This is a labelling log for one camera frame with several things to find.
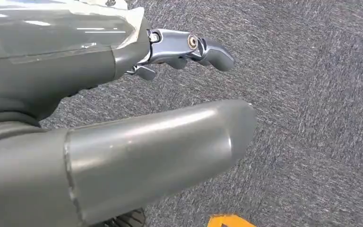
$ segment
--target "side cover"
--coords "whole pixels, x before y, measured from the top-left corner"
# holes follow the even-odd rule
[[[144,10],[0,0],[0,122],[38,125],[59,101],[119,78],[149,52]]]

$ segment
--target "yellow object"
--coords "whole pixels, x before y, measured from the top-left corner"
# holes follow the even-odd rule
[[[237,215],[214,215],[208,222],[207,227],[255,227],[255,225],[242,219]]]

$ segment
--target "yellow tag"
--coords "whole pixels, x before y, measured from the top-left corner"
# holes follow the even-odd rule
[[[237,215],[214,215],[208,222],[207,227],[255,227],[255,225],[242,219]]]

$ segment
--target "gray carpet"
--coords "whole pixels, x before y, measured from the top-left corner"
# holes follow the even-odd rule
[[[225,44],[236,68],[161,67],[66,99],[47,128],[241,98],[258,110],[245,159],[149,205],[149,227],[206,227],[234,213],[259,227],[363,227],[363,0],[135,0],[155,27]]]

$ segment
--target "bolt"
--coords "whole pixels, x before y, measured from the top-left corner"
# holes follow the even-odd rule
[[[159,37],[159,35],[157,34],[157,33],[151,33],[150,35],[149,35],[149,40],[150,40],[150,42],[152,42],[152,43],[157,43],[157,42],[159,42],[159,40],[160,40],[161,38]]]
[[[188,44],[190,49],[195,50],[198,47],[198,39],[195,35],[189,35]]]

